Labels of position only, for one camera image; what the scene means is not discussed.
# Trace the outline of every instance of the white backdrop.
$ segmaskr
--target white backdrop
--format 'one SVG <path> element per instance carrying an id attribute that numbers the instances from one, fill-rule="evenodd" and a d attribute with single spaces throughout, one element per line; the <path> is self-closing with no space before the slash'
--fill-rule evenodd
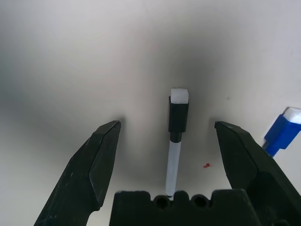
<path id="1" fill-rule="evenodd" d="M 115 168 L 88 225 L 109 224 L 116 191 L 164 194 L 175 86 L 190 94 L 177 189 L 230 188 L 214 122 L 262 144 L 301 107 L 300 11 L 297 0 L 0 1 L 0 224 L 33 225 L 68 160 L 111 120 L 122 121 Z M 299 192 L 300 145 L 275 157 Z"/>

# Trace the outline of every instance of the white cap tip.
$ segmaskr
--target white cap tip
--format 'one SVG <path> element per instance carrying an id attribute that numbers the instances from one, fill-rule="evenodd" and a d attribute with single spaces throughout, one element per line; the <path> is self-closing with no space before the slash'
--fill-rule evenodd
<path id="1" fill-rule="evenodd" d="M 283 114 L 289 122 L 301 124 L 301 109 L 289 107 Z"/>
<path id="2" fill-rule="evenodd" d="M 187 89 L 171 89 L 170 102 L 172 104 L 188 104 Z"/>

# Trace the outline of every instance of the red stain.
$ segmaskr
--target red stain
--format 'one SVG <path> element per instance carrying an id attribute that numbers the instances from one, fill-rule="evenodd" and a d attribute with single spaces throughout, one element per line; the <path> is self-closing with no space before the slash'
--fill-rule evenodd
<path id="1" fill-rule="evenodd" d="M 203 166 L 203 168 L 208 168 L 208 167 L 212 167 L 212 166 L 210 166 L 209 163 L 207 163 L 205 166 Z"/>

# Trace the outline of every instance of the blue marker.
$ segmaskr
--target blue marker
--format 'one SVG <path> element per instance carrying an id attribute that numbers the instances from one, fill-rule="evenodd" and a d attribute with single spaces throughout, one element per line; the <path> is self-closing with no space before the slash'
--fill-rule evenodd
<path id="1" fill-rule="evenodd" d="M 278 116 L 265 135 L 264 149 L 272 156 L 279 149 L 286 149 L 301 130 L 301 109 L 289 107 Z"/>

